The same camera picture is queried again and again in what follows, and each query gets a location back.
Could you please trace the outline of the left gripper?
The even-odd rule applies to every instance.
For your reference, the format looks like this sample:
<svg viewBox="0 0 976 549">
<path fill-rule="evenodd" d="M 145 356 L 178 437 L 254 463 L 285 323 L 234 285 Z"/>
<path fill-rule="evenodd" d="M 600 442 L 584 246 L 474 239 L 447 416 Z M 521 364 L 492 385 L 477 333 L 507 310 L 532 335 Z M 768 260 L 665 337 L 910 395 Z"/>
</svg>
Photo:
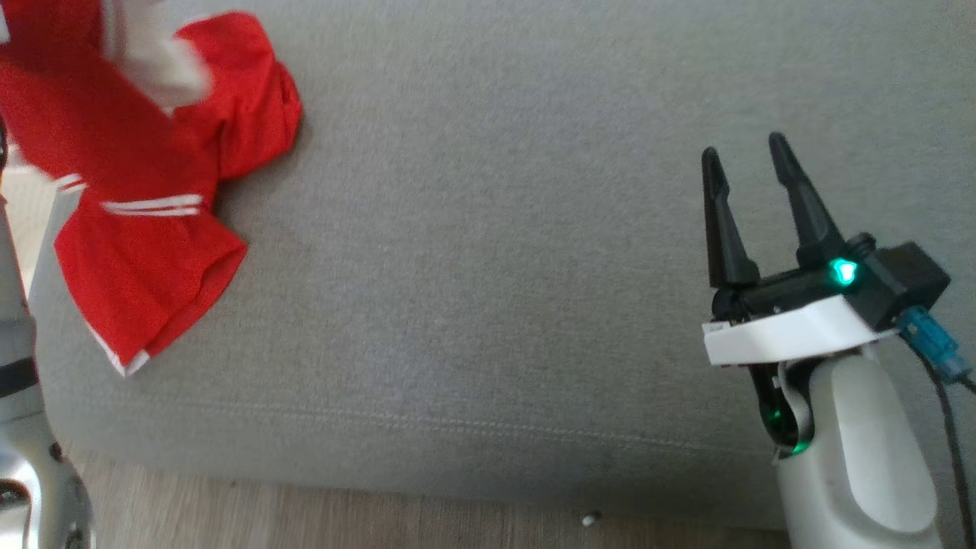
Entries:
<svg viewBox="0 0 976 549">
<path fill-rule="evenodd" d="M 188 41 L 164 28 L 163 1 L 104 1 L 102 55 L 161 109 L 199 103 L 210 73 Z"/>
</svg>

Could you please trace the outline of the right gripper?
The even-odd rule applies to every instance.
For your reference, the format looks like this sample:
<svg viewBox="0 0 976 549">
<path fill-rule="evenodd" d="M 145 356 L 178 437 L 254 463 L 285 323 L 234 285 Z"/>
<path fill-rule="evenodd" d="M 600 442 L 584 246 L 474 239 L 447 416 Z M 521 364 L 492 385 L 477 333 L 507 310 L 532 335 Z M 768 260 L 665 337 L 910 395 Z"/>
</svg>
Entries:
<svg viewBox="0 0 976 549">
<path fill-rule="evenodd" d="M 785 135 L 771 132 L 768 146 L 790 201 L 798 237 L 795 256 L 803 270 L 760 279 L 728 203 L 721 157 L 707 147 L 701 154 L 705 247 L 710 285 L 719 289 L 712 299 L 712 320 L 701 326 L 708 361 L 714 366 L 781 364 L 894 336 L 892 328 L 869 326 L 848 302 L 861 268 L 854 262 L 830 262 L 843 254 L 843 234 Z"/>
</svg>

